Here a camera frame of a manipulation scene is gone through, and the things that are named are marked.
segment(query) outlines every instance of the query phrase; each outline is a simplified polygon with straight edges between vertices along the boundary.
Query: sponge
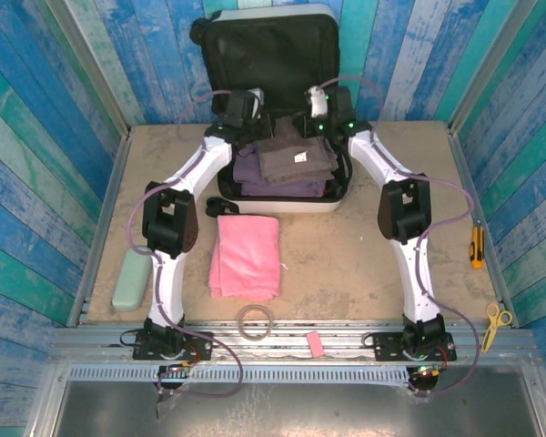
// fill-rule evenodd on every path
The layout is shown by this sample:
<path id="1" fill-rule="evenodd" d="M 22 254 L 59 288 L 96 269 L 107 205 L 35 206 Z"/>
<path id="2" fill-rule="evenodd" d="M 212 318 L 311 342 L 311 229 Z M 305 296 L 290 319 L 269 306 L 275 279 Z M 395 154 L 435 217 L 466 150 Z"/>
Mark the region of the sponge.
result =
<path id="1" fill-rule="evenodd" d="M 145 246 L 138 249 L 149 252 Z M 129 249 L 117 277 L 116 290 L 111 304 L 118 311 L 134 311 L 139 308 L 146 293 L 147 280 L 152 269 L 152 258 Z"/>

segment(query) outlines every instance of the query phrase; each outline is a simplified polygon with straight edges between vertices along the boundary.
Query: scissors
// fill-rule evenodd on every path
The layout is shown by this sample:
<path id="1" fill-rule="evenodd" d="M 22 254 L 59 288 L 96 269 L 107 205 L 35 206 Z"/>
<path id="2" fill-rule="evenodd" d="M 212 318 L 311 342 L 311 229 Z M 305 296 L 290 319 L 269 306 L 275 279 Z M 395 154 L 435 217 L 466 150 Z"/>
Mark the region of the scissors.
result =
<path id="1" fill-rule="evenodd" d="M 509 311 L 500 311 L 500 306 L 497 303 L 489 304 L 485 312 L 487 312 L 491 324 L 483 337 L 483 343 L 481 344 L 482 352 L 489 350 L 493 339 L 495 339 L 495 334 L 498 332 L 498 328 L 510 325 L 512 320 L 511 313 Z"/>

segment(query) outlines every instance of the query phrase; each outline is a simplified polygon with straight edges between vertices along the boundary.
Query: gray cloth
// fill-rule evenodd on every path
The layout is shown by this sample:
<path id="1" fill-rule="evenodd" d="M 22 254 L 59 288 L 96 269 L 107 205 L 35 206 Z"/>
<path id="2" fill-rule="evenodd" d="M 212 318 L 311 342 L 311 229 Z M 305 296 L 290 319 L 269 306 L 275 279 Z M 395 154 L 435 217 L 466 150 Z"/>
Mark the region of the gray cloth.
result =
<path id="1" fill-rule="evenodd" d="M 274 137 L 257 141 L 261 177 L 269 185 L 333 179 L 338 159 L 324 137 L 303 138 L 291 117 L 276 120 Z"/>

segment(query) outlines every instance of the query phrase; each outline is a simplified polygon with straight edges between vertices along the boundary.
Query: folded towel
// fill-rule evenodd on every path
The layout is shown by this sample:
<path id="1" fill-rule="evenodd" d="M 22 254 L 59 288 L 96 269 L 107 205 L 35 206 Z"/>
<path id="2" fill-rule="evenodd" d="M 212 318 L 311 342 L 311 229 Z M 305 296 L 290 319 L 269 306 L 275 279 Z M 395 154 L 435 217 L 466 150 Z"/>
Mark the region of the folded towel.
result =
<path id="1" fill-rule="evenodd" d="M 333 179 L 336 154 L 324 137 L 303 138 L 291 117 L 276 120 L 274 137 L 256 142 L 260 174 L 269 185 L 299 180 Z"/>
<path id="2" fill-rule="evenodd" d="M 279 295 L 279 222 L 260 216 L 218 216 L 210 265 L 211 296 L 262 301 Z"/>
<path id="3" fill-rule="evenodd" d="M 289 184 L 270 186 L 261 177 L 258 155 L 253 144 L 245 146 L 235 159 L 233 179 L 241 184 L 243 196 L 273 196 L 287 198 L 321 198 L 325 179 L 300 180 Z"/>

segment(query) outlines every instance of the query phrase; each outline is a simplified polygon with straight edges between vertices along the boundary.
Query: black suitcase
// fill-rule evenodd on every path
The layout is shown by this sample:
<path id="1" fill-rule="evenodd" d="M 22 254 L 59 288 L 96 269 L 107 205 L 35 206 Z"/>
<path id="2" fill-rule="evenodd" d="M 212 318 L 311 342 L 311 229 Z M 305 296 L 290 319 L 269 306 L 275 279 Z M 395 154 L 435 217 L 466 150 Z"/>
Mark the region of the black suitcase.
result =
<path id="1" fill-rule="evenodd" d="M 219 11 L 192 25 L 191 38 L 202 48 L 213 90 L 260 88 L 261 116 L 269 129 L 275 119 L 292 116 L 301 135 L 313 135 L 305 92 L 339 75 L 339 28 L 325 5 L 290 5 Z M 227 108 L 228 96 L 216 96 L 215 114 Z M 338 207 L 352 175 L 348 145 L 330 142 L 339 168 L 321 198 L 248 197 L 233 179 L 233 161 L 217 176 L 222 197 L 242 213 L 330 212 Z"/>

